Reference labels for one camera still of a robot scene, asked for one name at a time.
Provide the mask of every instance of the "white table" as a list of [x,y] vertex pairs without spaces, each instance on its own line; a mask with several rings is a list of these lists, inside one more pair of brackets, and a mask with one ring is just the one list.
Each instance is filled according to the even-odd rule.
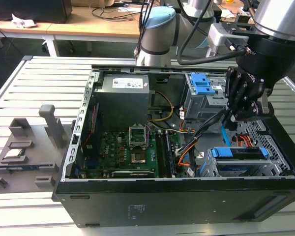
[[[61,122],[71,123],[81,104],[91,64],[96,63],[117,64],[120,60],[33,57],[21,61],[0,90],[0,152],[10,135],[8,126],[13,117],[27,117],[30,124],[45,124],[38,115],[42,104],[54,104],[55,115]],[[134,61],[122,59],[122,63],[134,64]],[[229,65],[234,63],[217,62],[202,67]],[[288,78],[279,81],[270,101],[279,121],[295,141],[294,84]],[[79,229],[61,203],[51,200],[51,195],[51,192],[0,194],[0,236],[295,235],[295,203],[258,223]]]

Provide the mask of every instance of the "blue drive bracket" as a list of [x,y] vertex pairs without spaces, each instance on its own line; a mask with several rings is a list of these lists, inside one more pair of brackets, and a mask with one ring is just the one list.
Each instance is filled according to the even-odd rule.
[[215,95],[215,90],[211,88],[211,81],[207,79],[205,74],[191,74],[191,84],[195,88],[197,95]]

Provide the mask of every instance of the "label sticker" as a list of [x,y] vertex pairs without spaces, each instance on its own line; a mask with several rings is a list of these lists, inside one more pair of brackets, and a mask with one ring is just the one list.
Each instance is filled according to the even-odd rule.
[[196,158],[204,158],[204,157],[205,157],[205,153],[202,151],[202,152],[199,152],[199,155]]
[[114,78],[113,88],[118,89],[143,89],[143,79],[138,78]]
[[19,171],[19,170],[22,170],[23,168],[22,167],[8,167],[8,169],[11,171]]
[[185,119],[185,112],[179,112],[180,119]]
[[212,89],[214,89],[214,90],[223,90],[220,85],[212,85]]
[[195,173],[193,172],[193,170],[190,167],[188,168],[187,172],[191,177],[195,176]]

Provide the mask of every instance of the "yellow wire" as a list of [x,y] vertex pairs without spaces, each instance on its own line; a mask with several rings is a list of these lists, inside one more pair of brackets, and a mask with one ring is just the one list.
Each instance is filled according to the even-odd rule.
[[164,120],[167,120],[169,119],[170,117],[172,117],[173,113],[174,113],[174,107],[173,107],[173,104],[171,103],[171,101],[168,99],[167,96],[165,96],[164,94],[162,94],[161,92],[159,91],[155,91],[156,93],[159,93],[160,95],[162,95],[167,101],[168,103],[171,105],[171,112],[169,113],[169,115],[165,118],[160,118],[160,119],[148,119],[148,121],[164,121]]

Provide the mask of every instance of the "paper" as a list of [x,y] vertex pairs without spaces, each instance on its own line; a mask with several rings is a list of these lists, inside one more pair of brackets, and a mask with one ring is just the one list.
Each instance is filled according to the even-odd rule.
[[33,20],[23,20],[23,19],[16,17],[13,14],[12,14],[12,19],[13,19],[12,23],[18,28],[37,26],[37,24],[35,24]]
[[233,17],[235,17],[235,15],[230,10],[222,9],[221,17],[223,17],[223,18],[233,18]]

